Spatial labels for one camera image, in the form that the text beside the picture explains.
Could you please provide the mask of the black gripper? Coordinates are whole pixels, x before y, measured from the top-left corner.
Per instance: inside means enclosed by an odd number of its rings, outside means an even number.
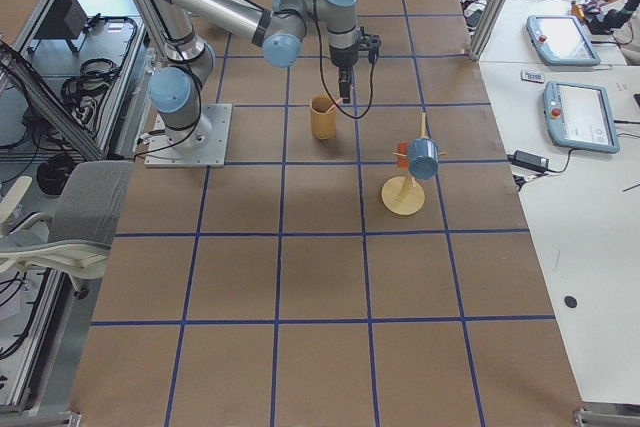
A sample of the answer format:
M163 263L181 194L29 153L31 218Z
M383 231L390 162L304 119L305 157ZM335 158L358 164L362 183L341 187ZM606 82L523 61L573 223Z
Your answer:
M353 30L353 39L347 41L346 47L338 47L330 40L330 59L337 68L338 96L343 101L351 100L352 67L358 62L359 54L366 52L368 61L375 65L378 61L381 47L381 38L377 34L369 33L364 26Z

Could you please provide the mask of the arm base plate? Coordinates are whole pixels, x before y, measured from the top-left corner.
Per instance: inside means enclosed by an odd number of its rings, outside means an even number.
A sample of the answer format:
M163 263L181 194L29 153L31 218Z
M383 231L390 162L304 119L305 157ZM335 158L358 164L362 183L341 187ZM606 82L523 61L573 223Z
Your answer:
M152 136L144 164L148 168L195 168L225 165L233 105L204 104L194 132L166 129L159 114L155 129L164 133Z

